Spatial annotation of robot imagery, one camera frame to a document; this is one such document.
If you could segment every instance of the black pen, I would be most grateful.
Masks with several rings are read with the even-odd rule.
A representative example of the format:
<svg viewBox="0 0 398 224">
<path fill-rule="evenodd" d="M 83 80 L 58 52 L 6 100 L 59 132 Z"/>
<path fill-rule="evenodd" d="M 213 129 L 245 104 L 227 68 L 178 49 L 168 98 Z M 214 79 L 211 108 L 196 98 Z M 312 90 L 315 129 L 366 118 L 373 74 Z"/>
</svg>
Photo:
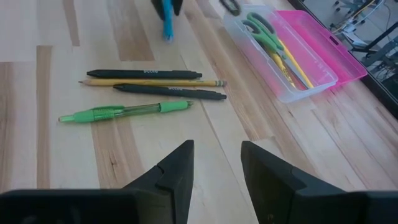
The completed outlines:
<svg viewBox="0 0 398 224">
<path fill-rule="evenodd" d="M 159 70 L 93 70 L 87 75 L 95 78 L 141 78 L 141 79 L 195 79 L 201 73 L 193 71 L 159 71 Z"/>
<path fill-rule="evenodd" d="M 147 86 L 134 84 L 117 84 L 113 88 L 128 93 L 146 93 L 165 96 L 182 96 L 206 100 L 225 100 L 226 95 L 208 90 L 186 90 L 174 87 Z"/>
</svg>

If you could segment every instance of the wooden table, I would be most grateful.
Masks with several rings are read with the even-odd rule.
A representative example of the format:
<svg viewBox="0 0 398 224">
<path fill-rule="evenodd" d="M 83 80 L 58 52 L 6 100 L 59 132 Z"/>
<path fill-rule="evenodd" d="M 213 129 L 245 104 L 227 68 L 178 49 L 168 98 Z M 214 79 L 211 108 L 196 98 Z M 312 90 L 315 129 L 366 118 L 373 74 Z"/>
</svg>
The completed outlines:
<svg viewBox="0 0 398 224">
<path fill-rule="evenodd" d="M 189 223 L 257 222 L 243 140 L 345 190 L 396 189 L 398 122 L 368 89 L 354 82 L 279 102 L 227 34 L 223 14 L 217 0 L 185 0 L 169 45 L 149 0 L 1 1 L 0 192 L 122 187 L 186 139 L 195 140 Z M 174 99 L 78 83 L 99 68 L 195 70 L 227 80 L 219 91 L 228 99 L 195 100 L 190 110 L 163 115 L 58 123 L 98 105 Z"/>
</svg>

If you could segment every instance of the green pen grip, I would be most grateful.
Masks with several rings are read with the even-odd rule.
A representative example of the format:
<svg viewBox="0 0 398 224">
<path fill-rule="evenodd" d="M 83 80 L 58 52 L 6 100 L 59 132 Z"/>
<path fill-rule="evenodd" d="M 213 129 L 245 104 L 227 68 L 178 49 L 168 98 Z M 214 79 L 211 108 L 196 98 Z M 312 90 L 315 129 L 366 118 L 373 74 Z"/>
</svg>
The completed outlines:
<svg viewBox="0 0 398 224">
<path fill-rule="evenodd" d="M 61 122 L 74 121 L 76 123 L 87 123 L 93 121 L 99 121 L 104 119 L 115 118 L 114 109 L 92 109 L 81 112 L 76 112 L 73 115 L 60 117 Z"/>
<path fill-rule="evenodd" d="M 160 112 L 166 113 L 175 110 L 185 110 L 188 109 L 191 105 L 189 101 L 175 101 L 175 102 L 163 102 L 159 103 L 160 105 Z"/>
</svg>

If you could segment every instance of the yellow pencil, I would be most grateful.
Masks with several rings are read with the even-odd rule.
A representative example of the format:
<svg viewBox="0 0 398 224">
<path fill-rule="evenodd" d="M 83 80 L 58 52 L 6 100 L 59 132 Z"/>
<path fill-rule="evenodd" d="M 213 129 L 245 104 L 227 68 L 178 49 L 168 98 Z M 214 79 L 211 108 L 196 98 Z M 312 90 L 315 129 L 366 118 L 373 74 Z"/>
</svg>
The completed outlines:
<svg viewBox="0 0 398 224">
<path fill-rule="evenodd" d="M 281 57 L 279 56 L 279 54 L 277 54 L 277 53 L 271 53 L 271 52 L 270 52 L 270 56 L 271 56 L 271 58 L 274 60 L 275 64 L 276 64 L 276 65 L 279 67 L 279 69 L 282 71 L 282 73 L 284 74 L 284 76 L 285 76 L 285 78 L 287 79 L 287 81 L 288 81 L 294 88 L 297 88 L 297 87 L 294 85 L 294 82 L 293 82 L 293 80 L 292 80 L 292 77 L 290 77 L 290 74 L 289 74 L 287 68 L 285 67 L 285 65 L 284 65 L 284 63 L 283 63 Z"/>
<path fill-rule="evenodd" d="M 151 86 L 225 86 L 227 82 L 220 80 L 88 79 L 80 83 L 90 86 L 113 86 L 123 83 Z"/>
<path fill-rule="evenodd" d="M 298 72 L 300 72 L 301 76 L 304 78 L 305 83 L 307 84 L 307 86 L 309 88 L 313 88 L 313 85 L 311 83 L 311 81 L 308 79 L 308 77 L 305 75 L 304 71 L 301 69 L 301 67 L 299 66 L 299 64 L 297 63 L 296 59 L 294 59 L 292 53 L 290 53 L 289 49 L 285 46 L 285 44 L 279 40 L 280 44 L 284 47 L 284 52 L 287 55 L 287 57 L 293 62 L 293 65 L 296 67 L 296 69 L 298 70 Z"/>
</svg>

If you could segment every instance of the pink lid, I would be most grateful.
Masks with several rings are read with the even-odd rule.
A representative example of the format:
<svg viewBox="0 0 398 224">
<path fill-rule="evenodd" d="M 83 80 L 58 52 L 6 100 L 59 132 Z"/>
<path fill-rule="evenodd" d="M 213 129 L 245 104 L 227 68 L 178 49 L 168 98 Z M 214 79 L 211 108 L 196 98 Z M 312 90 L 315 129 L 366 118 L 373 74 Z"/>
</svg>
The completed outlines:
<svg viewBox="0 0 398 224">
<path fill-rule="evenodd" d="M 335 86 L 352 82 L 368 74 L 347 48 L 311 15 L 304 11 L 277 11 L 289 25 L 311 46 L 311 48 L 336 73 Z"/>
</svg>

